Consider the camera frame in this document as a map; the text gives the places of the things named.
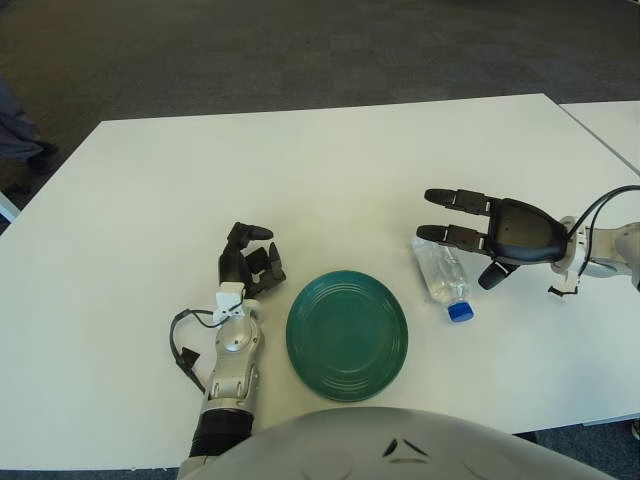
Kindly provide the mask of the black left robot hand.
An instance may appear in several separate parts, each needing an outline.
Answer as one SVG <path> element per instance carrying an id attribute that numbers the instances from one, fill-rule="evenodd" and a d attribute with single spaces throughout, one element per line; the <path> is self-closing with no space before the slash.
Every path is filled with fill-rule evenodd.
<path id="1" fill-rule="evenodd" d="M 273 237 L 273 232 L 265 227 L 236 222 L 219 257 L 219 283 L 241 283 L 245 289 L 244 297 L 255 299 L 261 292 L 284 282 L 286 274 L 274 242 L 268 249 L 259 247 L 248 255 L 243 254 L 250 242 L 271 240 Z"/>

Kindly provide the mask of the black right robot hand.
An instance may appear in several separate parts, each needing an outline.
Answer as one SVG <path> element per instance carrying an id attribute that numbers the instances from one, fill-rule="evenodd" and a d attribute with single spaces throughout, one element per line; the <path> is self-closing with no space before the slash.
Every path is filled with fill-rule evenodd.
<path id="1" fill-rule="evenodd" d="M 416 235 L 440 245 L 485 255 L 491 264 L 478 284 L 490 290 L 522 265 L 552 264 L 564 258 L 566 228 L 527 203 L 468 190 L 428 189 L 424 198 L 447 209 L 489 218 L 485 233 L 457 225 L 421 225 Z"/>

